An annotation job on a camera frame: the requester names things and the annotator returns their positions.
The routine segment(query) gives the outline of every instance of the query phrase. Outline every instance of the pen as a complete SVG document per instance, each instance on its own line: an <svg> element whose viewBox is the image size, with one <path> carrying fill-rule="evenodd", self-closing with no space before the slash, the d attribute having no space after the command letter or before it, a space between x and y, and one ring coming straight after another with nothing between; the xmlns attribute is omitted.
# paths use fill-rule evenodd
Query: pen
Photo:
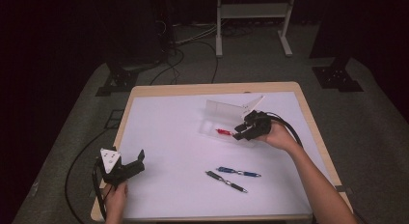
<svg viewBox="0 0 409 224"><path fill-rule="evenodd" d="M227 180L224 180L222 177L220 177L219 175L217 175L217 174L215 174L215 173L213 173L211 171L206 171L205 173L208 174L209 176L211 176L212 178L214 178L215 180L220 181L220 182L224 182L226 185L228 185L230 187L233 187L233 188L237 189L238 191L245 192L245 193L248 192L243 187L240 187L237 184L229 182Z"/></svg>
<svg viewBox="0 0 409 224"><path fill-rule="evenodd" d="M225 168L225 167L218 167L216 169L219 172L223 172L223 173L236 173L238 175L244 175L244 176L249 176L249 177L254 177L254 178L259 178L261 177L260 174L257 173L250 173L250 172L244 172L244 171L236 171L234 169L230 169L230 168Z"/></svg>

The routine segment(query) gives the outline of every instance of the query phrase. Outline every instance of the floor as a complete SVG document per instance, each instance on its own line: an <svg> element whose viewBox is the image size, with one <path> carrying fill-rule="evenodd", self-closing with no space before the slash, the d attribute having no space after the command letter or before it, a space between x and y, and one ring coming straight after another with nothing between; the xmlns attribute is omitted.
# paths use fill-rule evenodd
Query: floor
<svg viewBox="0 0 409 224"><path fill-rule="evenodd" d="M141 72L136 84L211 83L216 66L214 83L299 83L354 209L370 224L405 223L409 220L409 126L370 71L354 59L346 70L363 92L320 88L312 67L328 66L333 59L309 59L318 28L288 27L287 39L293 52L290 58L277 37L279 26L254 27L243 31L248 35L225 37L220 59L207 44L189 43L178 48L184 57L177 71L166 70L152 82L169 67L162 64ZM203 29L181 26L176 31L177 39L183 40ZM214 35L200 41L213 47L215 44ZM180 59L178 52L170 56L169 63ZM96 97L108 74L106 65L95 69L14 223L78 223L68 207L65 188L79 219L95 223L90 217L95 200L91 172L99 149L110 147L116 136L115 129L104 128L108 118L113 110L125 108L129 95Z"/></svg>

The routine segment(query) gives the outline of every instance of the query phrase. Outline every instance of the black cable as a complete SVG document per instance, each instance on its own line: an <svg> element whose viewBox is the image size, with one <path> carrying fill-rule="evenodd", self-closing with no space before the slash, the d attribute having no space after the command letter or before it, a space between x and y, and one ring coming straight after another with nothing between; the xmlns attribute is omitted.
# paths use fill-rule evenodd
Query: black cable
<svg viewBox="0 0 409 224"><path fill-rule="evenodd" d="M96 175L96 168L98 167L98 164L100 164L101 159L98 158L94 164L94 169L93 169L93 185L94 185L94 191L96 198L98 199L98 204L99 204L99 210L101 211L102 217L106 220L106 210L104 207L104 201L102 199L101 192L99 190L98 186L98 178Z"/></svg>
<svg viewBox="0 0 409 224"><path fill-rule="evenodd" d="M184 59L184 53L183 53L181 50L175 48L175 51L177 51L177 52L179 52L179 53L181 54L181 58L180 58L175 64L171 65L170 67L164 69L164 70L161 71L159 74L157 74L157 75L154 77L154 79L150 82L150 86L153 85L153 82L154 82L162 73L164 73L165 71L170 70L170 69L172 69L173 67L177 66L177 65Z"/></svg>
<svg viewBox="0 0 409 224"><path fill-rule="evenodd" d="M362 222L364 222L364 224L368 224L367 221L364 219L364 217L363 217L360 213L357 212L357 210L353 209L353 211L354 211L354 214L355 214Z"/></svg>
<svg viewBox="0 0 409 224"><path fill-rule="evenodd" d="M105 132L107 132L107 131L110 130L110 129L111 129L111 128L106 128L106 129L104 129L100 134L98 134L96 137L94 137L94 139L92 139L90 142L88 142L88 144L85 145L85 147L81 150L81 152L75 157L74 161L73 161L73 162L71 163L71 165L69 166L69 169L68 169L68 172L67 172L66 182L65 182L65 185L64 185L64 195L65 195L65 197L66 197L66 202L67 202L67 205L68 205L68 207L69 207L69 210L71 211L71 213L72 213L72 215L75 217L75 219L76 219L79 223L81 223L81 224L83 224L84 222L83 222L83 221L81 220L81 218L79 218L79 216L76 214L76 212L75 212L75 210L73 209L73 207L72 207L72 205L71 205L71 202L69 201L69 198L68 198L68 179L69 179L69 175L70 175L70 173L71 173L71 170L72 170L72 168L73 168L75 162L78 160L79 156L80 156L82 153L84 153L85 150L87 150L87 149L94 143L94 141L95 141L96 139L98 139L101 135L103 135Z"/></svg>
<svg viewBox="0 0 409 224"><path fill-rule="evenodd" d="M213 84L213 83L214 83L214 78L216 77L217 69L218 69L218 67L219 67L219 59L218 59L217 56L216 56L216 50L214 49L214 47L213 47L210 43L207 43L207 42L186 42L186 43L179 44L178 46L184 46L184 45L191 44L191 43L201 43L201 44L205 44L205 45L207 45L208 47L210 47L211 50L213 51L213 53L214 53L214 58L216 59L216 68L214 69L213 76L211 77L211 84Z"/></svg>

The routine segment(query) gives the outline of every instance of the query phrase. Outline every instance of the black stand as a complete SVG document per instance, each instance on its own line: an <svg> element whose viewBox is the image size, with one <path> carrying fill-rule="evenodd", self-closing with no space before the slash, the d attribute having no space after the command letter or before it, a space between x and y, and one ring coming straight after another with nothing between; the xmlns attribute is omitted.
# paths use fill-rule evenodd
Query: black stand
<svg viewBox="0 0 409 224"><path fill-rule="evenodd" d="M363 92L359 83L349 76L345 66L349 56L336 57L329 67L313 67L316 78L323 89L338 89L340 92Z"/></svg>
<svg viewBox="0 0 409 224"><path fill-rule="evenodd" d="M99 87L96 97L108 97L115 92L130 92L138 79L138 72L124 70L116 61L107 61L110 74L103 87Z"/></svg>

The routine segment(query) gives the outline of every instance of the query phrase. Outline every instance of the cable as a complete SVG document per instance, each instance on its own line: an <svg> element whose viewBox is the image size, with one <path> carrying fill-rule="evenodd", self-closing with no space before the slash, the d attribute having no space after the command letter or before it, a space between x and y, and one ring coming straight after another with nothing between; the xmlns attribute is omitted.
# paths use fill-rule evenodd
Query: cable
<svg viewBox="0 0 409 224"><path fill-rule="evenodd" d="M71 205L71 202L69 201L69 198L68 198L68 179L69 179L69 175L70 175L70 173L71 173L72 167L74 166L74 164L75 164L75 162L77 161L77 159L79 158L79 156L80 156L82 153L84 153L85 150L87 150L87 149L94 143L94 141L95 141L96 139L98 139L101 135L103 135L105 132L107 132L107 131L110 130L111 128L106 128L106 129L104 129L100 134L98 134L96 137L94 137L94 139L92 139L90 142L88 142L88 144L85 145L85 147L81 150L81 152L75 157L74 161L73 161L73 162L71 163L71 165L69 166L69 169L68 169L68 172L67 172L66 182L65 182L65 185L64 185L64 195L65 195L65 197L66 197L66 201L67 201L67 205L68 205L68 207L69 207L69 210L71 211L71 213L72 213L72 215L75 217L75 219L76 219L79 223L81 223L81 224L83 224L84 222L83 222L83 221L81 220L81 218L76 214L76 212L75 212L75 210L73 209L73 207L72 207L72 205Z"/></svg>
<svg viewBox="0 0 409 224"><path fill-rule="evenodd" d="M187 45L187 44L190 44L190 43L201 43L201 44L205 44L205 45L207 45L207 46L209 46L210 48L211 48L211 50L213 51L213 53L214 53L214 58L216 59L216 67L215 67L215 69L214 69L214 73L213 73L213 76L211 77L211 84L213 84L214 83L214 78L216 77L216 73L217 73L217 70L218 70L218 68L219 68L219 59L217 58L217 56L216 56L216 50L214 49L214 47L211 45L211 44L209 44L209 43L207 43L207 42L187 42L187 43L183 43L183 44L180 44L179 46L183 46L183 45Z"/></svg>
<svg viewBox="0 0 409 224"><path fill-rule="evenodd" d="M172 69L173 67L177 66L177 65L184 59L184 53L183 53L181 50L175 48L175 51L176 51L176 52L179 52L179 53L181 54L181 58L180 58L175 64L171 65L170 67L164 69L164 70L161 71L159 74L157 74L157 75L154 77L154 79L150 82L150 86L153 85L153 82L154 82L162 73L164 73L165 71L170 70L170 69Z"/></svg>

